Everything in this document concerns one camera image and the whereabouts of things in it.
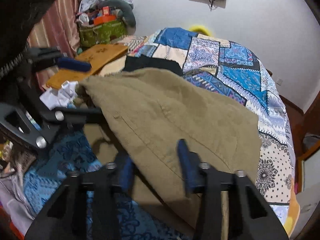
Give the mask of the orange box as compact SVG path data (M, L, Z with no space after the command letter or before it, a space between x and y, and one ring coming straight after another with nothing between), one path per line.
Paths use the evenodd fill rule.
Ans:
M117 17L115 15L103 15L103 16L98 16L93 19L94 25L100 25L104 24L107 22L115 21Z

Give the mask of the khaki brown pants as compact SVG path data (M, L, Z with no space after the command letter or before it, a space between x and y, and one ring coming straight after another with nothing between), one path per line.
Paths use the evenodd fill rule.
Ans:
M77 88L99 107L120 144L157 193L138 181L133 199L154 217L192 235L200 208L187 197L176 152L189 149L217 170L257 177L261 140L258 116L235 100L197 87L163 69L90 76Z

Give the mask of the green storage basket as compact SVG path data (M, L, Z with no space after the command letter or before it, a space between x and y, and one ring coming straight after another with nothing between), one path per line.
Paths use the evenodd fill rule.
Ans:
M93 27L79 26L80 45L85 48L96 44L109 44L112 40L127 34L126 25L119 20Z

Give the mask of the yellow curved headboard piece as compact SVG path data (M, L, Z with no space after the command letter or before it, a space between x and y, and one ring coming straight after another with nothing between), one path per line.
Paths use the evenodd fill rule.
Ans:
M210 32L210 30L203 25L192 25L188 30L198 34L212 36L212 33Z

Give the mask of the wooden lap desk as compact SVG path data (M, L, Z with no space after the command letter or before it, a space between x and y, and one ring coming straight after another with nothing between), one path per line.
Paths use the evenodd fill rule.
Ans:
M121 44L97 44L79 54L72 61L65 61L73 65L73 69L60 68L46 82L47 87L59 89L65 81L82 81L83 79L98 74L102 68L112 61L126 55L128 46Z

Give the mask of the white wall socket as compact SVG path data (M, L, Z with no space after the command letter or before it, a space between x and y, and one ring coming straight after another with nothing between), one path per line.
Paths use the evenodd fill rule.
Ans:
M283 80L278 78L277 81L276 81L276 84L281 85L282 83L283 83Z

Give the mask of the black folded garment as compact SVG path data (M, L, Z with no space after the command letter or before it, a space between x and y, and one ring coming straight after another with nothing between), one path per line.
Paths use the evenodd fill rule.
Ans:
M143 68L157 68L164 69L175 73L178 76L183 76L183 71L176 61L147 57L141 55L140 57L128 56L125 60L123 71L133 72Z

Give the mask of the white crumpled papers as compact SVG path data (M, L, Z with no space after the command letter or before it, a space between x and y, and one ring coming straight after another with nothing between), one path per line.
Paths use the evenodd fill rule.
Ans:
M67 108L73 105L73 100L78 96L75 91L77 85L78 81L65 81L60 89L50 87L40 96L40 100L49 110L56 107Z

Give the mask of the wooden wardrobe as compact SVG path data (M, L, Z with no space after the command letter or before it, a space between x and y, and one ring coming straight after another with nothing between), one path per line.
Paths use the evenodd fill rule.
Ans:
M297 149L296 153L296 185L297 193L300 193L303 188L303 161L310 157L316 150L319 149L319 141L311 146L309 150L303 144L303 139L306 134L319 135L319 93L303 116L302 123L297 126Z

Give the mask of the grey plush pillow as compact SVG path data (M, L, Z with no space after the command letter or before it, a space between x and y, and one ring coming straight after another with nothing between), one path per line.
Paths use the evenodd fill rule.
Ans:
M103 7L113 7L114 9L119 10L117 18L120 18L130 28L136 27L136 19L131 5L125 0L104 0L98 3L98 9L102 9Z

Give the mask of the pink striped curtain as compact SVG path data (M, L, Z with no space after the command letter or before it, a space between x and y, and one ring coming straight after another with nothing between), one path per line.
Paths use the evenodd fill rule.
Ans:
M74 57L80 46L75 16L81 0L56 0L31 31L31 47L59 47L69 57Z

